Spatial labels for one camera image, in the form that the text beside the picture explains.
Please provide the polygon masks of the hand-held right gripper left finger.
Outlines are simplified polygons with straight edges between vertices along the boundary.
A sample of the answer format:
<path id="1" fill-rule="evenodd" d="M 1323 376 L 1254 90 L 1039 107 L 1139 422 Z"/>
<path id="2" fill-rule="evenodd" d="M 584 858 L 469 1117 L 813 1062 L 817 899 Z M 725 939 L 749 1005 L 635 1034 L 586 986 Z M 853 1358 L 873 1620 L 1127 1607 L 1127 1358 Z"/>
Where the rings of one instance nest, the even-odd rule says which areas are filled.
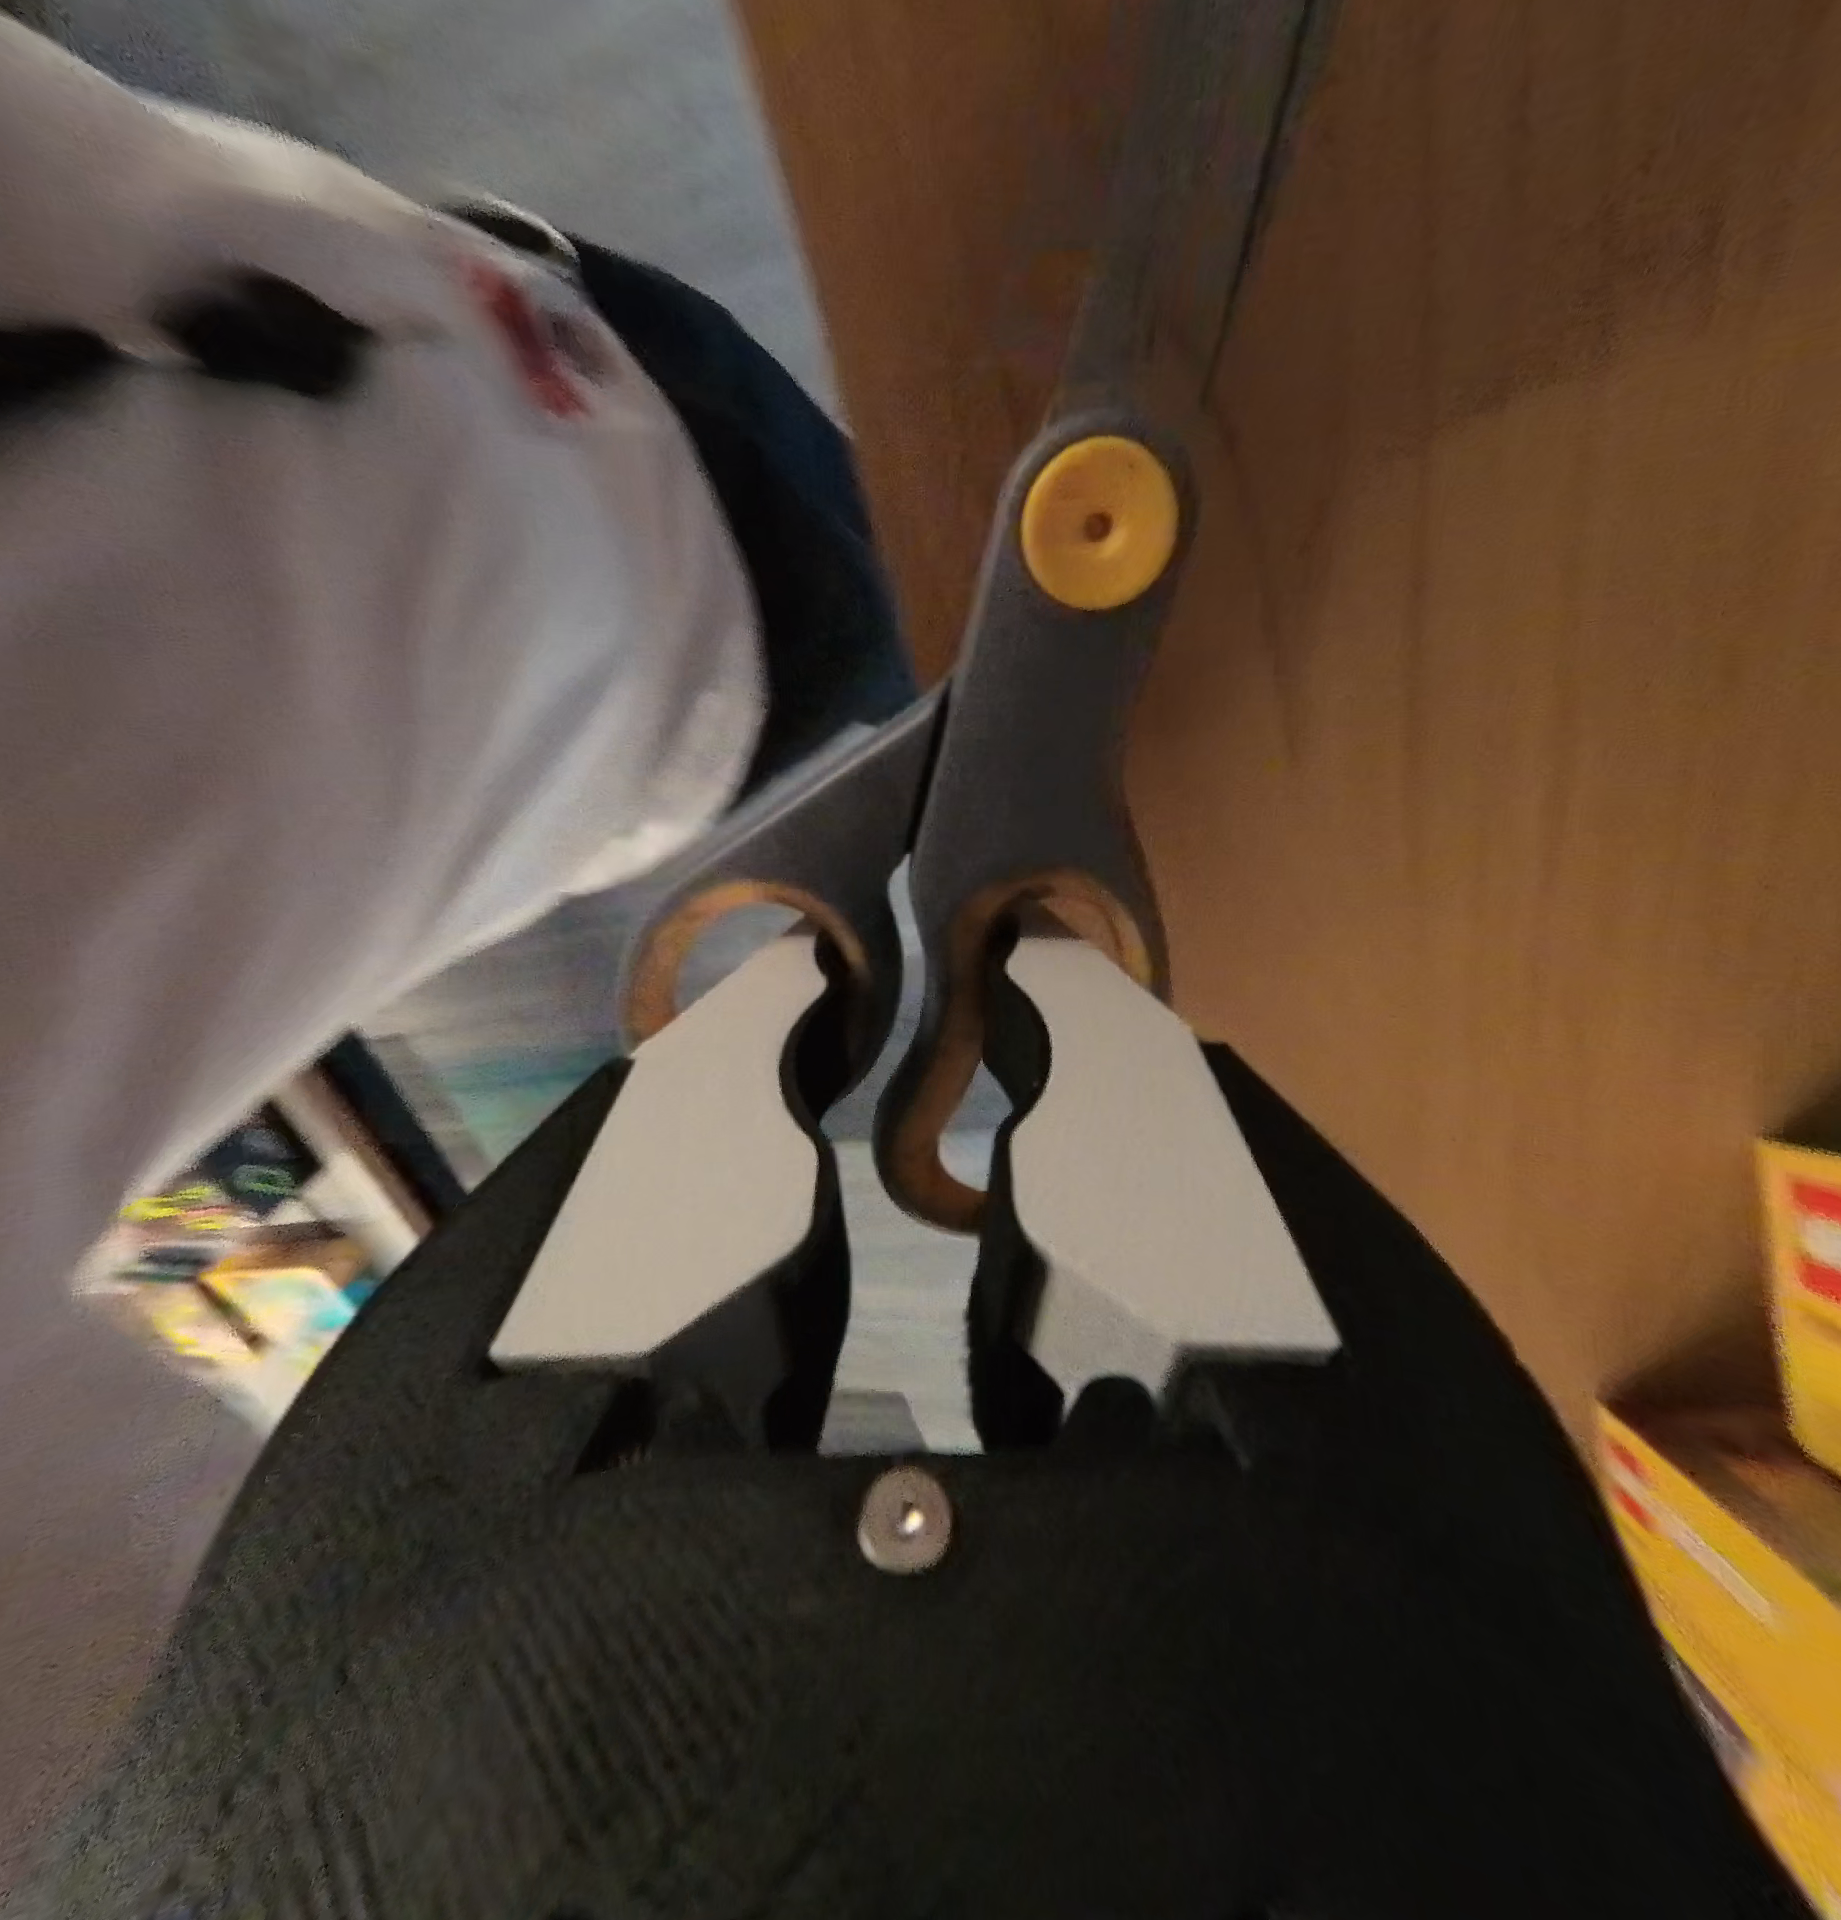
<path id="1" fill-rule="evenodd" d="M 775 937 L 642 1043 L 503 1322 L 509 1373 L 612 1369 L 827 1398 L 850 1279 L 839 1165 L 796 1080 L 833 1053 L 813 937 Z"/>

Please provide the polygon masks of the dark blue garment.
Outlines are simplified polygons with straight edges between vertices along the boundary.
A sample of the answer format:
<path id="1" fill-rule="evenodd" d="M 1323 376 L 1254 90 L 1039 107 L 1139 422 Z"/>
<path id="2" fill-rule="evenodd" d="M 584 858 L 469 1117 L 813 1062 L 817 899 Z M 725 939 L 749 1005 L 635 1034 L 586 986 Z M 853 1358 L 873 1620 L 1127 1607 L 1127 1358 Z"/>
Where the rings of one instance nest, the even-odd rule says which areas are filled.
<path id="1" fill-rule="evenodd" d="M 692 439 L 756 601 L 765 715 L 754 792 L 919 695 L 849 438 L 735 316 L 682 278 L 496 198 L 441 206 L 577 274 Z"/>

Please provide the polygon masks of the colourful toy boxes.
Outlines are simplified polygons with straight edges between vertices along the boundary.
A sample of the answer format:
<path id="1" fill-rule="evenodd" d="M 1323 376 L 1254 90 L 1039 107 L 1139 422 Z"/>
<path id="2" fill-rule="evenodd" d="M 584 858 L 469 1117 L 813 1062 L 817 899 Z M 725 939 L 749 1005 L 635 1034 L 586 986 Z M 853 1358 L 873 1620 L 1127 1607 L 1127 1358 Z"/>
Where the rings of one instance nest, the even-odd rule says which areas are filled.
<path id="1" fill-rule="evenodd" d="M 381 1151 L 298 1084 L 130 1195 L 74 1293 L 270 1434 L 429 1225 Z"/>

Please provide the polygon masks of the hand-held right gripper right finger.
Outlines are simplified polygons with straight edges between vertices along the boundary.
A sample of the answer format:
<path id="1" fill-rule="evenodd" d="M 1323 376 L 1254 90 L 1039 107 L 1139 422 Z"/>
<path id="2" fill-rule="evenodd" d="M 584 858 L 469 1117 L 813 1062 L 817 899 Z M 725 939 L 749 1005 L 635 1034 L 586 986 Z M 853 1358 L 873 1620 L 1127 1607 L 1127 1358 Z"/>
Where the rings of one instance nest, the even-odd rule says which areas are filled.
<path id="1" fill-rule="evenodd" d="M 1009 1104 L 975 1264 L 975 1404 L 1168 1404 L 1208 1366 L 1320 1366 L 1340 1328 L 1190 1026 L 1097 947 L 988 976 Z"/>

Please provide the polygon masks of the yellow toy box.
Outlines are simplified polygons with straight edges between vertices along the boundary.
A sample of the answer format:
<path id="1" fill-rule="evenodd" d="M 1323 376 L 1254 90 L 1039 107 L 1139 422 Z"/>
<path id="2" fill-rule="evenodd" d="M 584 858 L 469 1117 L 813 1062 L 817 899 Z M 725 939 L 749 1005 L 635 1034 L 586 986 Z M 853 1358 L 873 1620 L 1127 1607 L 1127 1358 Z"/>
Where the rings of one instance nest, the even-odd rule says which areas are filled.
<path id="1" fill-rule="evenodd" d="M 1759 1141 L 1755 1175 L 1787 1425 L 1841 1478 L 1841 1144 Z"/>
<path id="2" fill-rule="evenodd" d="M 1724 1770 L 1841 1916 L 1841 1481 L 1769 1407 L 1596 1411 L 1603 1501 Z"/>

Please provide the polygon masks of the white shirt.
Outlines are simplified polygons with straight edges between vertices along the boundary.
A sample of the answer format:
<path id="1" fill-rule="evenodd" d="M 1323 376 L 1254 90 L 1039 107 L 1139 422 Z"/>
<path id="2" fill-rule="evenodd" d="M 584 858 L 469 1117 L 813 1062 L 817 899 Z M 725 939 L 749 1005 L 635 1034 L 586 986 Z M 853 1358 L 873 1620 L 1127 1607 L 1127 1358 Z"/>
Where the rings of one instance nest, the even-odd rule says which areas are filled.
<path id="1" fill-rule="evenodd" d="M 571 246 L 0 14 L 0 1412 L 134 1194 L 728 805 L 762 622 Z"/>

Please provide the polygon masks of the grey yellow scissors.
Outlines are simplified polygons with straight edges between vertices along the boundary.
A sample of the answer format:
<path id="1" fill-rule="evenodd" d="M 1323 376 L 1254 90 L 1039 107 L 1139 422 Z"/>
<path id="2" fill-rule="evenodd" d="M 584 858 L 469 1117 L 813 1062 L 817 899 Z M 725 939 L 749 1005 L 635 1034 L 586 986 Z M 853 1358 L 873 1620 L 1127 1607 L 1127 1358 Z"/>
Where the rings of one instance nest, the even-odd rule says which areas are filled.
<path id="1" fill-rule="evenodd" d="M 1125 802 L 1127 726 L 1197 540 L 1188 419 L 1214 394 L 1340 5 L 1151 5 L 1143 69 L 1047 424 L 1003 481 L 946 681 L 737 805 L 663 882 L 619 972 L 630 1045 L 682 1014 L 700 932 L 747 907 L 813 926 L 841 1005 L 842 1080 L 889 1041 L 906 957 L 916 1029 L 874 1156 L 918 1222 L 975 1234 L 987 1195 L 942 1141 L 982 1065 L 988 956 L 1025 905 L 1171 996 L 1161 911 Z"/>

